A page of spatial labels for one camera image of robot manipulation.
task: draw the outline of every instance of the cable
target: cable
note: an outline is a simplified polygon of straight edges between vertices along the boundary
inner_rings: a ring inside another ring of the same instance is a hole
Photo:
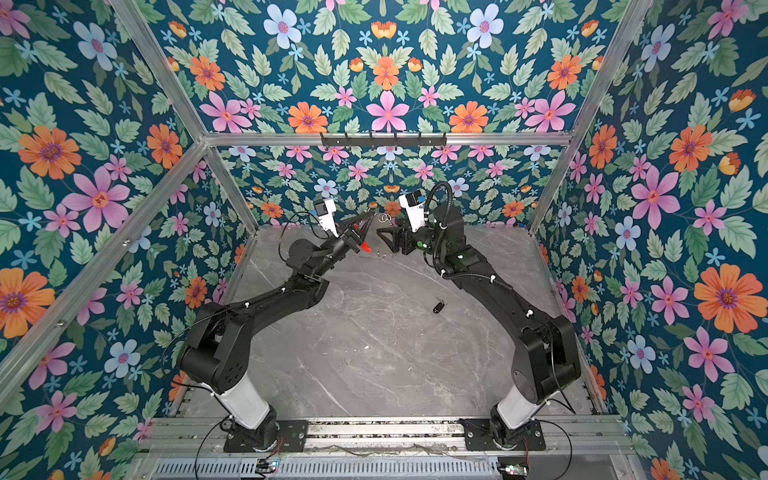
[[[566,432],[565,429],[560,425],[558,425],[557,423],[550,422],[549,420],[541,420],[541,419],[538,419],[538,421],[541,423],[551,423],[552,425],[558,427],[565,434],[565,438],[568,439],[568,446],[571,449],[570,453],[568,453],[568,464],[565,466],[565,470],[563,470],[563,472],[560,475],[552,479],[552,480],[560,480],[560,478],[563,478],[563,476],[566,473],[568,473],[568,469],[571,467],[571,461],[574,459],[574,444],[571,443],[571,436],[568,434],[568,432]]]

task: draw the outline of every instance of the metal bar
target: metal bar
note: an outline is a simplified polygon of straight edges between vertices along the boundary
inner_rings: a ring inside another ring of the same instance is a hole
[[[243,225],[245,225],[245,228],[248,230],[249,234],[256,235],[256,230],[259,228],[256,223],[256,219],[253,218],[253,214],[250,212],[250,208],[248,208],[248,203],[245,201],[243,192],[240,191],[240,188],[235,183],[232,172],[227,169],[221,154],[216,148],[209,147],[205,158],[208,161],[208,165],[213,171],[214,176],[217,180],[219,180],[221,190],[230,200],[232,207],[240,216],[240,221],[243,222]]]
[[[624,56],[627,54],[629,46],[637,34],[637,30],[640,28],[643,17],[645,17],[651,3],[653,3],[653,0],[632,0],[624,11],[624,16],[619,21],[616,33],[614,33],[614,37],[608,45],[608,50],[605,52],[600,71],[595,77],[592,88],[590,88],[587,97],[584,99],[584,103],[581,104],[581,110],[579,110],[574,122],[574,129],[571,131],[573,141],[560,155],[554,170],[549,176],[547,186],[538,200],[536,214],[528,225],[530,232],[538,230],[547,210],[549,210],[550,205],[557,196],[565,175],[568,173],[568,165],[576,157],[578,149],[584,142],[584,137],[587,135],[587,130],[589,130],[594,116],[598,112],[600,103],[603,101],[605,94],[607,94],[619,65],[624,60]]]
[[[232,147],[237,145],[248,145],[258,147],[266,145],[309,145],[322,146],[323,138],[327,141],[346,142],[349,138],[354,145],[370,144],[371,137],[375,141],[386,139],[392,140],[392,144],[397,144],[394,134],[349,134],[349,135],[320,135],[315,134],[260,134],[256,132],[243,132],[241,134],[206,134],[205,142],[209,147]],[[445,144],[447,145],[559,145],[570,144],[571,135],[567,132],[518,132],[513,134],[445,134]],[[397,139],[407,139],[413,142],[419,138],[419,134],[397,134]],[[439,138],[443,135],[422,134],[422,144],[427,145],[427,139]]]
[[[134,0],[112,0],[112,8],[117,12],[120,21],[123,22],[128,34],[133,39],[139,53],[149,65],[150,70],[157,79],[157,84],[174,106],[176,113],[190,133],[192,140],[200,141],[206,133],[203,121],[197,114],[187,93],[181,87],[178,78],[170,69],[167,56],[163,53],[160,44],[149,28],[147,21],[136,6]]]
[[[194,170],[205,147],[194,143],[168,171],[155,188],[131,213],[91,262],[72,280],[38,322],[0,363],[0,410],[16,393],[32,370],[58,342],[69,323],[125,255],[127,246],[141,237],[141,232],[168,202],[171,194]]]

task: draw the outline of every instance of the metal vent grille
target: metal vent grille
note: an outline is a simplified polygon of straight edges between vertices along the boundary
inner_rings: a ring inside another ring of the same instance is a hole
[[[201,458],[199,478],[261,478],[255,458]],[[497,465],[489,460],[446,457],[411,458],[286,458],[269,478],[497,478]],[[194,480],[194,458],[161,460],[152,479]]]

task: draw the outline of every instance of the orange flower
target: orange flower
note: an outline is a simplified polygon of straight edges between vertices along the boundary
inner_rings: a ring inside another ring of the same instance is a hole
[[[697,125],[695,130],[688,127],[680,133],[680,138],[674,139],[670,163],[675,170],[692,172],[699,167],[700,161],[707,159],[712,151],[708,148],[712,144],[712,134],[704,133],[706,130],[703,125]]]
[[[400,68],[395,65],[392,57],[381,57],[379,64],[373,67],[373,74],[376,76],[373,80],[384,90],[392,90],[392,86],[399,82],[398,73]]]
[[[697,283],[694,296],[699,303],[699,312],[706,320],[715,319],[715,328],[725,333],[733,332],[736,323],[739,331],[748,333],[757,328],[757,321],[768,315],[768,300],[753,293],[763,291],[763,284],[752,274],[742,276],[736,265],[724,263],[720,273],[710,267],[701,274],[704,283]]]
[[[362,71],[362,59],[360,57],[353,58],[349,63],[349,69],[351,71]]]
[[[397,24],[395,22],[373,22],[371,31],[376,38],[392,38],[397,31]]]
[[[410,60],[408,60],[408,69],[413,72],[417,72],[424,68],[424,65],[422,65],[422,61],[419,60],[416,57],[411,57]]]
[[[47,127],[35,127],[34,136],[23,134],[18,142],[24,147],[18,151],[18,156],[24,163],[32,164],[29,170],[41,177],[47,174],[60,180],[64,174],[73,173],[74,166],[80,164],[80,155],[74,153],[80,147],[58,128],[50,131]]]
[[[484,106],[478,107],[476,101],[468,101],[466,106],[459,105],[449,120],[453,125],[451,131],[455,134],[479,134],[488,124],[487,113],[488,110]]]
[[[240,246],[235,249],[235,265],[240,263],[240,259],[243,258],[243,252],[245,252],[245,243],[241,243]]]
[[[98,448],[98,454],[102,457],[105,457],[112,453],[112,449],[114,448],[116,441],[117,439],[115,437],[110,437],[104,440],[104,443],[102,443],[101,447]]]
[[[523,210],[525,209],[525,205],[523,205],[522,202],[511,202],[509,204],[504,205],[504,216],[505,217],[516,217],[519,214],[523,213]]]
[[[552,65],[552,71],[547,75],[549,86],[553,90],[565,90],[565,88],[576,81],[576,75],[581,72],[581,58],[579,56],[571,57],[565,55],[561,61],[556,61]]]
[[[199,59],[192,57],[190,62],[192,63],[190,72],[192,72],[192,75],[196,75],[194,79],[197,80],[197,83],[211,91],[224,89],[224,82],[227,80],[224,78],[224,74],[221,73],[219,65],[208,61],[206,57],[200,57]]]
[[[288,124],[296,128],[298,134],[324,134],[328,131],[328,119],[315,105],[310,107],[305,101],[300,101],[298,108],[291,107],[288,113],[291,116]]]
[[[589,163],[592,167],[603,168],[614,157],[614,148],[617,145],[616,129],[611,125],[603,125],[599,132],[592,137],[592,146],[589,147],[591,156]]]
[[[27,333],[27,323],[35,325],[45,309],[55,299],[52,288],[43,288],[48,279],[32,272],[24,278],[20,268],[0,270],[0,329],[5,338],[12,339]]]
[[[153,149],[152,158],[159,164],[162,163],[163,168],[170,170],[181,156],[178,135],[175,131],[170,131],[166,124],[152,125],[149,133],[152,135],[147,137],[147,146]]]
[[[728,108],[731,111],[739,111],[747,108],[757,98],[757,95],[752,93],[751,90],[738,90],[733,96],[731,96],[728,102]]]
[[[590,20],[589,22],[585,23],[583,27],[581,27],[581,34],[584,37],[588,37],[589,35],[592,35],[595,30],[598,29],[598,25],[600,22],[597,20]]]
[[[577,302],[583,303],[587,299],[587,295],[589,294],[589,285],[587,285],[587,281],[581,278],[580,276],[577,276],[574,278],[573,286],[571,287],[571,292],[574,293],[574,298]]]
[[[168,28],[170,28],[178,38],[185,38],[187,36],[187,28],[175,20],[168,23]]]
[[[261,210],[269,218],[280,218],[283,216],[283,208],[280,205],[275,205],[272,202],[264,202],[261,204]]]
[[[680,480],[680,475],[670,468],[670,464],[663,458],[654,458],[650,467],[650,474],[654,480]]]
[[[600,396],[605,400],[608,397],[608,392],[605,391],[605,379],[602,374],[598,373],[598,368],[594,365],[590,365],[589,371],[592,372],[594,382],[598,384],[598,392]]]
[[[190,285],[187,287],[187,298],[184,302],[190,306],[190,308],[197,308],[203,304],[205,300],[205,294],[208,293],[207,282],[203,280],[203,277],[199,276],[193,278]]]
[[[720,171],[726,175],[735,175],[739,173],[739,167],[741,167],[741,160],[739,154],[731,152],[725,157],[720,159]]]
[[[400,207],[400,204],[397,202],[389,202],[384,207],[384,213],[386,213],[390,217],[397,217],[398,215],[400,215],[401,211],[402,211],[402,207]]]

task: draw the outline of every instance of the marble floor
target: marble floor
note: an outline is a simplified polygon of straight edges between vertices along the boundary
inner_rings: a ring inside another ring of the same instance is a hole
[[[468,228],[468,242],[520,294],[550,314],[558,306],[520,228]],[[277,255],[280,229],[266,227],[235,300],[271,290],[290,275]],[[296,238],[285,232],[283,255]],[[441,280],[420,252],[392,255],[371,230],[371,253],[349,254],[326,274],[330,286],[312,309],[260,332],[251,344],[250,375],[278,416],[487,415],[509,391],[515,347],[474,298]],[[432,312],[445,303],[439,314]],[[565,389],[579,413],[591,402],[579,380]],[[552,403],[543,413],[562,414]],[[223,415],[198,389],[180,414]]]

